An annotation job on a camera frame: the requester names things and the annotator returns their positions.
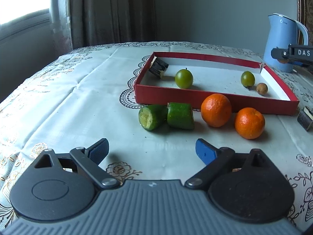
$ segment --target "sheer curtain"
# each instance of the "sheer curtain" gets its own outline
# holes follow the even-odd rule
[[[154,0],[51,0],[58,55],[86,46],[156,38]]]

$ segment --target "blue kettle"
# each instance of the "blue kettle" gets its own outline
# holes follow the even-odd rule
[[[263,60],[266,64],[284,71],[292,72],[292,63],[280,63],[273,59],[271,51],[273,48],[288,49],[288,45],[298,44],[298,29],[303,34],[303,45],[308,45],[308,30],[299,21],[293,20],[287,16],[274,13],[269,15],[270,33],[267,39]]]

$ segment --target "kettle lid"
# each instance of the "kettle lid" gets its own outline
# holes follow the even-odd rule
[[[272,15],[277,15],[277,16],[280,16],[280,17],[284,17],[284,18],[287,18],[287,19],[289,19],[289,20],[291,20],[291,21],[295,22],[295,20],[294,20],[294,19],[292,19],[292,18],[290,18],[290,17],[287,17],[287,16],[285,16],[285,15],[282,15],[282,14],[273,13]]]

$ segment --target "kettle handle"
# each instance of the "kettle handle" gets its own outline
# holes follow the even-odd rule
[[[308,29],[306,29],[306,27],[299,21],[295,20],[295,22],[297,23],[297,27],[303,34],[303,45],[308,45],[309,44]]]

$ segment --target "red box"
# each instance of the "red box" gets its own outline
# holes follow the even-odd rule
[[[155,56],[169,64],[161,80],[149,71]],[[186,67],[193,74],[193,86],[191,89],[180,89],[175,84],[174,76],[178,70]],[[255,86],[261,82],[267,84],[269,91],[266,96],[241,85],[240,76],[246,70],[255,75]],[[227,96],[233,112],[252,107],[263,114],[294,115],[299,103],[295,94],[268,66],[261,70],[259,62],[223,56],[154,52],[135,82],[136,102],[140,104],[180,102],[200,109],[203,100],[214,93]]]

